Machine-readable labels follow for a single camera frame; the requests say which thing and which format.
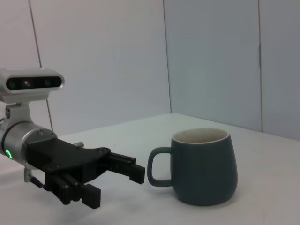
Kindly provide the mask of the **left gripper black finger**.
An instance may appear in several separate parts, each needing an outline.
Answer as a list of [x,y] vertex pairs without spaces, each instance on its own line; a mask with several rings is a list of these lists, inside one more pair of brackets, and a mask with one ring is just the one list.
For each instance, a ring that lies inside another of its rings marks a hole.
[[100,159],[100,174],[106,171],[129,177],[138,184],[144,183],[145,168],[136,164],[136,158],[116,153],[108,153]]

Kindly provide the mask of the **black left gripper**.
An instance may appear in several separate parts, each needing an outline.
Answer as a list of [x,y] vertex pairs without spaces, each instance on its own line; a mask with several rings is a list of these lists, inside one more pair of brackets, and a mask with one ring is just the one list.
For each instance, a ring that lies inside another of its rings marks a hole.
[[27,181],[52,192],[64,205],[82,200],[97,209],[101,205],[101,190],[85,184],[100,176],[100,159],[111,153],[108,148],[85,149],[57,138],[32,142],[26,146],[26,162],[45,173],[40,182],[27,169]]

